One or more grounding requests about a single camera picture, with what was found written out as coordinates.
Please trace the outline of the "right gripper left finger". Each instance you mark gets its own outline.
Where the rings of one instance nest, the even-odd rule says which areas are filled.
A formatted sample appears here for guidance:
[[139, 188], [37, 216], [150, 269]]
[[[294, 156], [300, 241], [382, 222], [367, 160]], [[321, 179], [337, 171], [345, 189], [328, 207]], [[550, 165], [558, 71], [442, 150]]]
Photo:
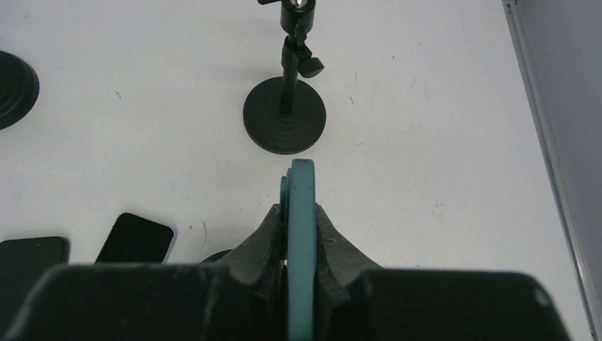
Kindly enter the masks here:
[[282, 340], [280, 206], [204, 264], [100, 263], [46, 271], [5, 340]]

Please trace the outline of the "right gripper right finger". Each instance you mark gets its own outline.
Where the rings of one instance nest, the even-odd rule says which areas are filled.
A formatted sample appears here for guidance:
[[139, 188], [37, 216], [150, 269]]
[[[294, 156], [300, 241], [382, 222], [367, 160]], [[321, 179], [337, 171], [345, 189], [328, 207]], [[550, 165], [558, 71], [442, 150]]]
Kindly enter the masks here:
[[568, 340], [546, 290], [507, 271], [385, 269], [317, 208], [317, 340]]

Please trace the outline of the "blue-cased phone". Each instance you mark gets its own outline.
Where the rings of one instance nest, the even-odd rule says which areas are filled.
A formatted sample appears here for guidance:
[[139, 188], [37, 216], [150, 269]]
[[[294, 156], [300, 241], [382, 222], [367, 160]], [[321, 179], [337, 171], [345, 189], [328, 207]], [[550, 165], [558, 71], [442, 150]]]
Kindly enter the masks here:
[[287, 242], [288, 339], [313, 340], [317, 213], [312, 160], [294, 159], [282, 177], [280, 212]]

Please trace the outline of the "black phone stand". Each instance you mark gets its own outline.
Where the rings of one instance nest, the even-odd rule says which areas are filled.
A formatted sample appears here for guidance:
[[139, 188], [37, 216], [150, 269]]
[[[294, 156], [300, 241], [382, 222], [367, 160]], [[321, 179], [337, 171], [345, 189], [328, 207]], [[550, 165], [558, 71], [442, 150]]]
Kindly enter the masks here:
[[315, 1], [280, 1], [283, 75], [256, 85], [243, 104], [243, 124], [253, 142], [278, 155], [294, 155], [311, 148], [322, 135], [327, 111], [318, 92], [298, 77], [323, 71], [313, 56], [307, 35], [314, 25]]
[[32, 110], [40, 91], [35, 70], [16, 55], [1, 51], [1, 129]]

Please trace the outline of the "black phone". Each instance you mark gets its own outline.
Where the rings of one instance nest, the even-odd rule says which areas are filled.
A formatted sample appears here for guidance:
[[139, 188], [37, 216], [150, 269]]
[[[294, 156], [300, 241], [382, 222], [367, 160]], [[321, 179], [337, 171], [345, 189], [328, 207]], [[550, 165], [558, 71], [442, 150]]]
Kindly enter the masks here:
[[1, 243], [1, 329], [5, 330], [32, 286], [50, 268], [68, 260], [64, 237], [10, 239]]

